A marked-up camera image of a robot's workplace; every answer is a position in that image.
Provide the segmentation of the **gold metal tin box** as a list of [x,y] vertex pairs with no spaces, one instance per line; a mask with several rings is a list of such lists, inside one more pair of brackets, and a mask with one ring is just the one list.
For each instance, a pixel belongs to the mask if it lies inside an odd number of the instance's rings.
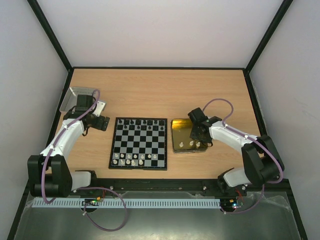
[[[172,151],[175,154],[202,153],[208,149],[202,143],[197,147],[196,143],[199,141],[190,138],[192,126],[192,122],[188,118],[173,119],[171,121]],[[190,141],[194,141],[193,146],[190,146]]]

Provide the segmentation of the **silver metal tin lid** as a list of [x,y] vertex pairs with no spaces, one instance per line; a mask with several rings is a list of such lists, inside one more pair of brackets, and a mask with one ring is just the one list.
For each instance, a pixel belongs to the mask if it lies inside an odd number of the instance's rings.
[[78,95],[92,96],[99,99],[100,98],[99,94],[100,94],[100,91],[95,88],[76,87],[76,86],[69,87],[69,89],[67,90],[63,98],[59,111],[61,113],[66,113],[72,107],[76,106]]

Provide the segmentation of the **black silver chess board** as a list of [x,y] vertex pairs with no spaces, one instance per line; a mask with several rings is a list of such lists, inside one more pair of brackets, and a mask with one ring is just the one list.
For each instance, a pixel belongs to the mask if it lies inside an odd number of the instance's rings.
[[[134,125],[130,125],[130,120],[134,121]],[[136,120],[141,121],[140,125],[136,125]],[[141,130],[143,120],[147,120],[146,130]],[[148,130],[148,120],[152,120],[152,130]],[[158,120],[158,130],[153,130],[154,120]],[[168,169],[167,142],[168,120],[166,118],[117,117],[108,168],[166,171]],[[153,160],[153,155],[158,155],[157,160]],[[120,159],[124,159],[125,165],[120,165]],[[118,165],[114,165],[113,160],[117,160]],[[134,160],[136,165],[126,165],[126,160]],[[143,166],[139,165],[139,160],[144,161]]]

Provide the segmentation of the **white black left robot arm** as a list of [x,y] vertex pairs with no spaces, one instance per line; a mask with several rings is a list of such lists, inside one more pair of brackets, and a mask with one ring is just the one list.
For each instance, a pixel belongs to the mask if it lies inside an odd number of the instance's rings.
[[53,140],[40,154],[29,157],[28,184],[33,197],[51,204],[55,198],[66,198],[72,191],[90,186],[95,172],[70,172],[67,160],[78,138],[85,137],[90,128],[106,131],[110,119],[101,114],[105,105],[98,89],[92,94],[79,94]]

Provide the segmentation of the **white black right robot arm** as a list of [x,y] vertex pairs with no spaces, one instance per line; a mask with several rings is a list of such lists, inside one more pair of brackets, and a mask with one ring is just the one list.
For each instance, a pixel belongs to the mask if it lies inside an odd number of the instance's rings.
[[229,196],[240,185],[261,187],[276,184],[284,177],[285,166],[278,150],[268,135],[255,136],[240,131],[217,116],[209,118],[195,108],[188,113],[192,123],[191,139],[212,146],[220,141],[242,156],[243,167],[231,168],[217,177],[218,191]]

